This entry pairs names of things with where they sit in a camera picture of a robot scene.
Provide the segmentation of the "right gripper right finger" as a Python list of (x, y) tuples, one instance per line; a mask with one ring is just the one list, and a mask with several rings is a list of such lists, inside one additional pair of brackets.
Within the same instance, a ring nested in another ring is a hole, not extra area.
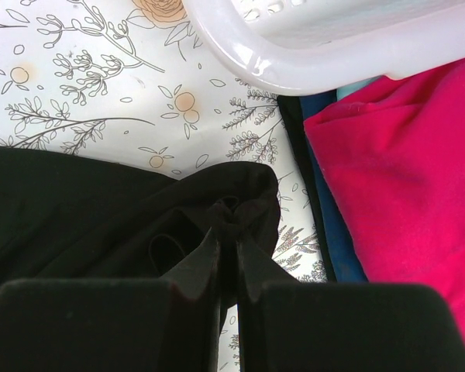
[(243, 371), (465, 371), (441, 296), (415, 284), (302, 283), (236, 245)]

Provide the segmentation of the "black t shirt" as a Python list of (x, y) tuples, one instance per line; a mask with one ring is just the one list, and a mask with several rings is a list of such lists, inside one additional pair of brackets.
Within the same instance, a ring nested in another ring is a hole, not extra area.
[(208, 233), (220, 245), (220, 326), (236, 244), (269, 257), (280, 207), (270, 167), (207, 167), (179, 181), (61, 153), (0, 148), (0, 287), (40, 279), (159, 279)]

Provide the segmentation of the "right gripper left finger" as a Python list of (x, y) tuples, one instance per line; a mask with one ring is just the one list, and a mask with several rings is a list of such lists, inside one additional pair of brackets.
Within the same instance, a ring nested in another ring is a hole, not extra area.
[(159, 279), (16, 280), (0, 287), (0, 371), (214, 371), (214, 233)]

